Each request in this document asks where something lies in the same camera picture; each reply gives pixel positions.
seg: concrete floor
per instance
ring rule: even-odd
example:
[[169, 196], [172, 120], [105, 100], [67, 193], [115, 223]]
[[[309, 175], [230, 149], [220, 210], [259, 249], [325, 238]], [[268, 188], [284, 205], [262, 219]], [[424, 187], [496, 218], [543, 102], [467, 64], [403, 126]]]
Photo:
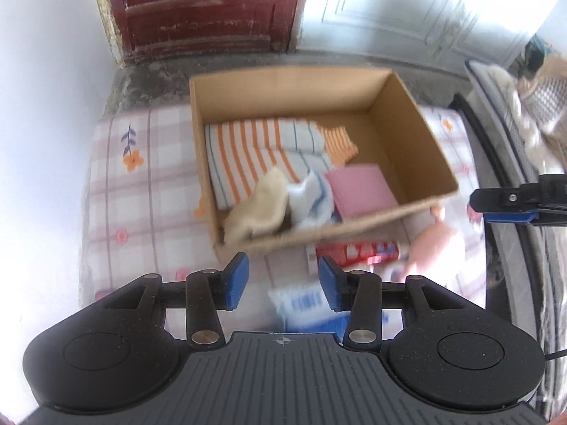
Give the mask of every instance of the concrete floor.
[[367, 56], [299, 52], [242, 53], [209, 56], [182, 56], [128, 66], [118, 71], [108, 99], [106, 113], [114, 114], [138, 107], [187, 100], [192, 75], [240, 67], [270, 65], [370, 66], [394, 69], [420, 104], [448, 105], [457, 92], [467, 94], [470, 82], [439, 70], [412, 67]]

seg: open cardboard box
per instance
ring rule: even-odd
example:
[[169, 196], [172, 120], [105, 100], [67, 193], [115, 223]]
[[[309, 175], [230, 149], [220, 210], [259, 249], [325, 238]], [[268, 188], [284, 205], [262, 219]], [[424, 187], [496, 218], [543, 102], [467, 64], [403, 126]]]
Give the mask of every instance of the open cardboard box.
[[[415, 101], [393, 70], [365, 67], [261, 67], [191, 78], [191, 108], [201, 196], [217, 256], [320, 242], [370, 230], [451, 196], [458, 184]], [[344, 126], [358, 146], [354, 163], [378, 164], [399, 207], [322, 228], [223, 244], [211, 185], [204, 126], [250, 118], [308, 118]]]

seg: pink notebook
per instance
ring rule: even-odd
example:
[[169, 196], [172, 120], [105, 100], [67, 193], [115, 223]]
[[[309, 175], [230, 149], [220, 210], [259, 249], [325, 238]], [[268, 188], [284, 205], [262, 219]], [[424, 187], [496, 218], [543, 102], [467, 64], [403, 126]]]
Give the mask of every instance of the pink notebook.
[[343, 219], [398, 205], [378, 165], [345, 166], [328, 171], [325, 177], [331, 184], [335, 206]]

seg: white door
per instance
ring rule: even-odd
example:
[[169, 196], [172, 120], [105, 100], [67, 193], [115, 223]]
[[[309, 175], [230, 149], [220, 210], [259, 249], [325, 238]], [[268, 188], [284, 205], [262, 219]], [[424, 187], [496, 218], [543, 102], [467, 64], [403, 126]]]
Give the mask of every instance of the white door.
[[307, 0], [299, 49], [355, 52], [462, 72], [508, 65], [556, 0]]

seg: plaid tablecloth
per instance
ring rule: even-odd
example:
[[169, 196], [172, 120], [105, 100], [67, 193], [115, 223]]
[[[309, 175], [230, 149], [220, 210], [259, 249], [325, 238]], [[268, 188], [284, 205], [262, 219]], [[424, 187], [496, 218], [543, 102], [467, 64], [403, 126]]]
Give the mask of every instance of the plaid tablecloth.
[[[467, 215], [468, 196], [477, 180], [463, 123], [451, 110], [424, 107], [422, 112], [460, 184], [460, 195], [445, 203], [446, 221], [464, 235], [466, 264], [447, 286], [484, 306], [484, 237]], [[156, 272], [164, 281], [175, 281], [202, 268], [223, 267], [214, 255], [205, 219], [194, 215], [199, 198], [189, 104], [103, 118], [94, 135], [84, 212], [82, 304], [142, 274]], [[431, 222], [429, 213], [415, 214], [364, 238], [407, 243]], [[274, 328], [279, 318], [268, 291], [313, 278], [303, 246], [252, 257], [239, 308], [219, 312], [223, 329], [229, 334]], [[168, 311], [166, 328], [185, 337], [184, 311]]]

